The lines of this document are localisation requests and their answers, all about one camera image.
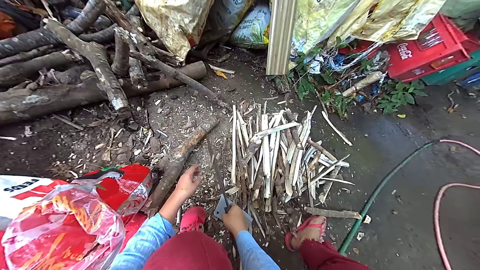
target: coca-cola logo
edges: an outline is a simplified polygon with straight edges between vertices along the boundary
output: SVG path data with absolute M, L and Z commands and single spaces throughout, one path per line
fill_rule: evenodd
M 402 58 L 402 60 L 413 57 L 412 51 L 407 48 L 407 45 L 408 43 L 400 43 L 397 45 L 398 53 L 400 54 L 400 58 Z

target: red pants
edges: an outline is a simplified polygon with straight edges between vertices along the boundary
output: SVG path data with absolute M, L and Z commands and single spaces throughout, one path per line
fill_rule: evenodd
M 371 270 L 355 260 L 340 255 L 330 242 L 305 240 L 299 252 L 309 270 Z
M 340 255 L 331 243 L 303 242 L 300 256 L 309 270 L 370 270 L 363 264 Z M 168 239 L 155 251 L 144 270 L 231 270 L 223 246 L 210 236 L 192 231 Z

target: hand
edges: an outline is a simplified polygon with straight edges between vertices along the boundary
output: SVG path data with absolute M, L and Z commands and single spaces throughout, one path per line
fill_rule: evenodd
M 197 190 L 203 177 L 198 176 L 200 173 L 200 165 L 191 166 L 179 179 L 177 187 L 173 191 L 183 201 L 190 198 Z
M 245 217 L 240 207 L 234 203 L 231 205 L 230 211 L 227 214 L 222 215 L 222 221 L 229 232 L 237 237 L 237 234 L 241 231 L 247 231 L 247 224 L 245 223 Z

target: blue sleeve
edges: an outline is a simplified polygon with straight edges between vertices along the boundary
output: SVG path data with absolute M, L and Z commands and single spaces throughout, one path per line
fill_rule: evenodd
M 236 239 L 240 260 L 245 270 L 280 269 L 278 265 L 261 249 L 255 239 L 247 231 L 238 233 Z
M 109 269 L 141 270 L 153 252 L 174 235 L 172 224 L 157 213 L 130 238 Z

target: red sandal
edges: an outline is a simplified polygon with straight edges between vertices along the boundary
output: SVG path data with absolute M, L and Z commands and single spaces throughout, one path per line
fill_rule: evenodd
M 306 228 L 309 228 L 309 227 L 316 227 L 316 228 L 320 228 L 320 239 L 322 239 L 322 237 L 324 236 L 325 234 L 325 228 L 327 227 L 327 219 L 326 217 L 323 217 L 324 218 L 324 222 L 322 222 L 322 224 L 310 224 L 310 221 L 312 219 L 316 219 L 318 217 L 322 217 L 322 216 L 311 216 L 309 218 L 307 218 L 298 228 L 297 228 L 297 233 L 300 232 L 301 230 L 303 229 L 306 229 Z M 293 238 L 293 234 L 291 232 L 288 232 L 286 235 L 285 235 L 285 245 L 287 246 L 287 249 L 289 251 L 295 251 L 294 248 L 292 247 L 292 238 Z
M 190 207 L 181 218 L 179 233 L 184 233 L 188 231 L 199 231 L 200 229 L 203 229 L 205 218 L 206 212 L 203 207 Z

